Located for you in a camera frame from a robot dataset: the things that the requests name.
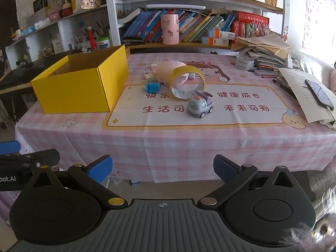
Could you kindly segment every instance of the cartoon puppy print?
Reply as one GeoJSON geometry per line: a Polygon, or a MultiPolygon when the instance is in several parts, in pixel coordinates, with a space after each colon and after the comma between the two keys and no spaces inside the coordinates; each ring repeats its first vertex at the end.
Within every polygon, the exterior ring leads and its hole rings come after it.
{"type": "Polygon", "coordinates": [[[309,127],[308,122],[295,114],[294,109],[287,109],[286,113],[282,116],[282,121],[295,129],[303,130],[306,127],[309,127]]]}
{"type": "Polygon", "coordinates": [[[192,65],[197,67],[202,72],[204,78],[220,74],[218,79],[221,82],[228,82],[230,80],[230,78],[223,73],[221,68],[219,68],[217,65],[211,64],[208,61],[183,61],[183,62],[186,65],[192,65]]]}

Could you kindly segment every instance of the stack of papers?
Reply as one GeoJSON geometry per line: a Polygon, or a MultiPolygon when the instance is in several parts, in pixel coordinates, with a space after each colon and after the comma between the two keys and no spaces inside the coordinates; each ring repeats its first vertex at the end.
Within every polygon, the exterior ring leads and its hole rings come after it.
{"type": "MultiPolygon", "coordinates": [[[[254,59],[256,69],[278,70],[285,67],[285,58],[290,46],[275,34],[264,37],[236,38],[236,43],[231,46],[232,51],[239,51],[254,59]]],[[[300,63],[293,60],[293,68],[301,70],[300,63]]]]}
{"type": "Polygon", "coordinates": [[[297,71],[294,69],[279,69],[282,74],[283,79],[286,84],[296,96],[306,118],[307,122],[315,122],[319,121],[321,124],[326,125],[328,128],[332,128],[336,130],[336,123],[334,118],[336,118],[336,96],[330,91],[327,87],[325,87],[322,82],[320,82],[315,76],[297,71]],[[312,92],[307,87],[305,80],[310,80],[312,82],[320,85],[321,89],[325,92],[331,103],[334,105],[335,109],[333,111],[329,111],[325,107],[320,106],[315,100],[312,92]]]}

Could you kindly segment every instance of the yellow tape roll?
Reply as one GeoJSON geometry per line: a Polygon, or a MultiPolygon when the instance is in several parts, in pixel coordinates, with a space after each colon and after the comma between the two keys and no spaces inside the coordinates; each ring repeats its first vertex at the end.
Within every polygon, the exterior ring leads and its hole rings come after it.
{"type": "Polygon", "coordinates": [[[170,94],[172,96],[176,97],[179,100],[189,100],[194,95],[197,94],[197,91],[204,91],[204,90],[205,90],[205,79],[204,79],[201,71],[195,66],[191,66],[191,65],[181,66],[181,67],[178,67],[178,68],[174,69],[174,71],[170,74],[170,77],[169,77],[169,91],[170,91],[170,94]],[[199,80],[200,82],[195,89],[193,89],[191,91],[183,91],[183,90],[176,89],[172,86],[174,80],[178,76],[188,74],[188,73],[194,73],[194,74],[197,74],[200,77],[200,80],[199,80]]]}

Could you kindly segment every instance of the pink cup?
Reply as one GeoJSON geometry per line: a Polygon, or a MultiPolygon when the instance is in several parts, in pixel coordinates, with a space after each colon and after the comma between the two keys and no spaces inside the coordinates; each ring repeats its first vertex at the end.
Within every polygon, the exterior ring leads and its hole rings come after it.
{"type": "Polygon", "coordinates": [[[177,14],[164,14],[161,15],[162,27],[162,40],[165,45],[178,45],[179,28],[178,28],[178,15],[177,14]]]}

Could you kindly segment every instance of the pink checkered tablecloth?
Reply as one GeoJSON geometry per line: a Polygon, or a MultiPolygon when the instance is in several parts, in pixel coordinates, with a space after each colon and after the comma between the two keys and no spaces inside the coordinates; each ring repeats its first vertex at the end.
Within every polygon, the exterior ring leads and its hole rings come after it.
{"type": "MultiPolygon", "coordinates": [[[[130,55],[126,85],[139,83],[152,63],[165,60],[193,62],[203,73],[215,69],[212,78],[223,84],[230,77],[231,83],[267,85],[286,100],[289,108],[305,118],[292,96],[271,79],[238,70],[231,56],[130,55]]],[[[292,171],[323,170],[336,154],[336,132],[320,123],[311,123],[304,129],[284,124],[199,130],[108,130],[102,128],[106,116],[107,113],[44,114],[36,103],[16,125],[16,139],[21,143],[22,154],[57,149],[63,169],[75,163],[88,164],[109,154],[114,163],[113,176],[156,183],[218,179],[212,167],[216,154],[240,165],[250,163],[268,171],[280,164],[292,171]]]]}

